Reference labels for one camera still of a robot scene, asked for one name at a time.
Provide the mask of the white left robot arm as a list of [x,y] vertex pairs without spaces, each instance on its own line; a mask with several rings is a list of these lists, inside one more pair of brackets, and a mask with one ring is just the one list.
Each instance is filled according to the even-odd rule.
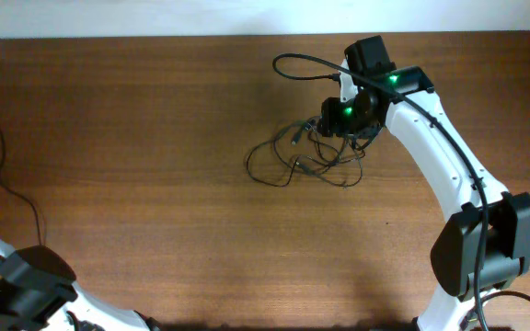
[[0,330],[160,330],[152,317],[84,291],[72,268],[44,245],[16,250],[0,240]]

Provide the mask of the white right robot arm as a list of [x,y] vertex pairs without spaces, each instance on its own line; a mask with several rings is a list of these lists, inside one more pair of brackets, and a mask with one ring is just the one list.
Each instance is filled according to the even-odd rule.
[[387,129],[425,176],[445,226],[430,260],[438,285],[413,330],[463,330],[484,303],[530,269],[530,195],[512,194],[475,157],[418,66],[397,68],[379,36],[344,51],[340,96],[324,101],[318,131],[372,137]]

